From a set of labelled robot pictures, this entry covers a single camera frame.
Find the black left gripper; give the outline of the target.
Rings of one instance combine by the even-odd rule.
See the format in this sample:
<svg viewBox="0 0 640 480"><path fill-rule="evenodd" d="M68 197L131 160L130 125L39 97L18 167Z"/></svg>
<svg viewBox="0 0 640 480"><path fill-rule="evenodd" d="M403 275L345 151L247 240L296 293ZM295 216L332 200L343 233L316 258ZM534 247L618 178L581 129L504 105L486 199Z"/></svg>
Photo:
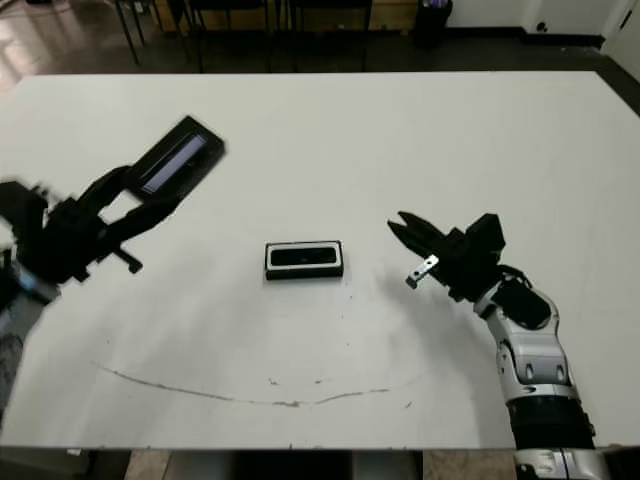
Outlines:
<svg viewBox="0 0 640 480"><path fill-rule="evenodd" d="M114 254L137 273L143 264L121 243L167 219L181 203L179 196L156 198L107 223L101 211L132 185L132 165L108 171L78 198L69 197L50 210L42 229L18 242L17 260L39 278L56 285L89 277L88 265Z"/></svg>

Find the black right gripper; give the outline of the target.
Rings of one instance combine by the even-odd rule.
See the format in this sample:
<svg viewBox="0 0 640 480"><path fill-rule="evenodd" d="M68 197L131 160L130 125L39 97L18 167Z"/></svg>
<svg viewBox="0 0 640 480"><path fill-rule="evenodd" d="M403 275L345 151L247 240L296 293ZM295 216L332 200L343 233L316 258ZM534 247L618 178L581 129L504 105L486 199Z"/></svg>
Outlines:
<svg viewBox="0 0 640 480"><path fill-rule="evenodd" d="M477 301L498 280L497 265L503 250L500 228L453 228L443 234L418 215L406 211L398 215L403 224L388 220L391 232L419 257L438 259L426 275L447 287L455 301Z"/></svg>

